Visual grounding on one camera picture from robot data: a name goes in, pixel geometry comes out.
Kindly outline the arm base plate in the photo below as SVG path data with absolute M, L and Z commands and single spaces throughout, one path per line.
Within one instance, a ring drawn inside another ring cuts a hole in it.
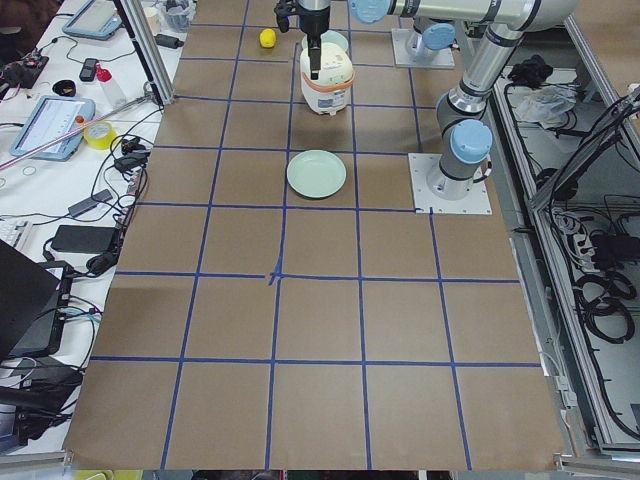
M 453 69 L 451 45 L 455 40 L 452 24 L 438 23 L 422 33 L 414 29 L 393 29 L 395 65 L 405 68 Z
M 481 166 L 467 180 L 452 180 L 440 170 L 440 154 L 408 155 L 414 210 L 421 214 L 491 215 Z

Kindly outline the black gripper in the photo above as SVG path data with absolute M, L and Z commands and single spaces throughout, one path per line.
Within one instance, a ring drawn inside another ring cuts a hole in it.
M 299 0 L 299 24 L 307 38 L 310 78 L 317 80 L 321 70 L 321 35 L 329 29 L 330 0 Z

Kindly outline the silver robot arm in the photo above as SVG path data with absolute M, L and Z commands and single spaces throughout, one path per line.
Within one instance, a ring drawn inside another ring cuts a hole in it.
M 444 151 L 450 153 L 453 129 L 464 120 L 482 118 L 487 98 L 524 33 L 546 30 L 563 22 L 577 3 L 557 0 L 351 1 L 349 6 L 365 24 L 395 15 L 479 22 L 487 26 L 463 77 L 437 107 Z
M 429 53 L 449 48 L 455 41 L 455 27 L 452 21 L 415 17 L 410 52 L 415 58 L 424 58 Z

